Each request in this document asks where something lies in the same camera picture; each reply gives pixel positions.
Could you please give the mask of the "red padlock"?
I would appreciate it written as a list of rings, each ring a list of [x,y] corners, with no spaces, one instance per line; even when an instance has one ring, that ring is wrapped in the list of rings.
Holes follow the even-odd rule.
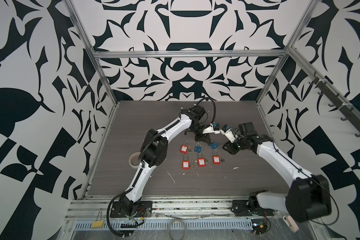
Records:
[[[204,155],[202,153],[197,153],[197,160],[198,160],[198,166],[199,167],[205,167],[206,166],[206,160],[205,160]]]
[[[189,142],[188,141],[184,141],[183,142],[183,144],[182,144],[182,146],[181,146],[181,148],[180,148],[180,152],[182,153],[182,154],[187,154],[188,153],[188,151],[189,151]]]
[[[213,164],[214,165],[220,165],[221,164],[221,158],[217,150],[213,150]]]
[[[191,164],[188,155],[183,155],[182,169],[189,170],[190,168],[191,168]]]

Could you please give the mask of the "red padlock front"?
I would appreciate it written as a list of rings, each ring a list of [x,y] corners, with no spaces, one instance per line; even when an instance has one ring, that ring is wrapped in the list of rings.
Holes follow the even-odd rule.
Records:
[[[188,155],[183,155],[182,169],[189,170],[190,168],[191,168],[191,164]]]

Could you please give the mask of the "blue padlock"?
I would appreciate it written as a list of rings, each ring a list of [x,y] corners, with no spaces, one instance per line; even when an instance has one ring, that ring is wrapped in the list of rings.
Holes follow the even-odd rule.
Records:
[[[209,147],[214,150],[214,149],[218,148],[218,144],[211,143],[211,144],[209,144]]]
[[[201,153],[202,152],[202,145],[200,143],[196,143],[194,151],[196,153]]]

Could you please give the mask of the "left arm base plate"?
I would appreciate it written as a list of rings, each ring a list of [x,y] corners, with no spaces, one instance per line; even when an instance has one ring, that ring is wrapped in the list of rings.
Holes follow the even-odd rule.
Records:
[[[132,217],[145,217],[152,213],[153,202],[152,201],[139,201],[138,203],[114,202],[111,211],[111,218],[124,218],[128,216]]]

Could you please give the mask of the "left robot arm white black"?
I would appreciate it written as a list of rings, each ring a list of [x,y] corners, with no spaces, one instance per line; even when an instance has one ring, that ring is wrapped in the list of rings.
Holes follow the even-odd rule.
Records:
[[[211,101],[213,104],[213,117],[209,125],[200,120],[207,113],[200,105],[202,101]],[[138,206],[143,195],[144,188],[153,171],[164,162],[167,157],[168,145],[179,134],[191,132],[195,135],[195,142],[212,144],[211,137],[204,131],[212,127],[216,121],[216,103],[212,98],[204,97],[188,109],[181,109],[179,116],[165,127],[147,132],[138,157],[139,167],[129,187],[121,194],[113,197],[108,204],[106,221],[111,233],[117,237],[127,237],[130,233],[116,231],[110,221],[111,208],[118,201],[129,219],[138,213]]]

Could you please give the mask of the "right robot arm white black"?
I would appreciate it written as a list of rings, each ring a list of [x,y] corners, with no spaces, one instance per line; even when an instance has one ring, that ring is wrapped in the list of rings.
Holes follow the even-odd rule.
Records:
[[[316,223],[319,218],[331,215],[333,207],[338,207],[330,194],[326,177],[314,175],[298,165],[277,147],[271,137],[258,134],[253,123],[240,124],[239,131],[237,135],[229,126],[222,127],[220,133],[228,139],[223,149],[231,155],[241,150],[251,150],[270,164],[289,187],[287,194],[270,191],[251,193],[249,209],[270,209],[286,213],[298,223]]]

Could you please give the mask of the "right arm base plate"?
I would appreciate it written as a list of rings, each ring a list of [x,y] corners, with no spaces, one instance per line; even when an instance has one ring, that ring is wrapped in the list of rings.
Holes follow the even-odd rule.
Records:
[[[236,217],[274,216],[274,210],[252,207],[248,200],[233,200],[230,210]]]

